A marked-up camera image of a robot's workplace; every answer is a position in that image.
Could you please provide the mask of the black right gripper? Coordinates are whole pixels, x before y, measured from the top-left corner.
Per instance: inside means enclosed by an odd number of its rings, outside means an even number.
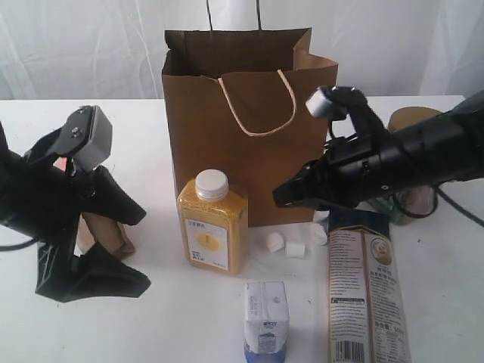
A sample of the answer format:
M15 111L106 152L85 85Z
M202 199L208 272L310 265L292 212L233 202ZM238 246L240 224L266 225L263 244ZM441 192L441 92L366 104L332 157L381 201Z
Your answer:
M303 165L276 187L279 208L329 210L354 208L360 202L408 189L408 158L390 135L331 143L319 160Z

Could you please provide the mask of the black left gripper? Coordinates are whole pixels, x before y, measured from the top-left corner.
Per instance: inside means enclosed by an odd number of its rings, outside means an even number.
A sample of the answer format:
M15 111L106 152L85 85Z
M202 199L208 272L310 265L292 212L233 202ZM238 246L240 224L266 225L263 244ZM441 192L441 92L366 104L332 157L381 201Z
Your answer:
M35 244L36 293L68 303L92 297L139 298L151 285L96 243L86 253L73 253L81 213L93 213L137 225L147 212L114 180L108 169L80 169L53 151L61 128L37 141L24 156L1 137L1 224L29 237L3 252Z

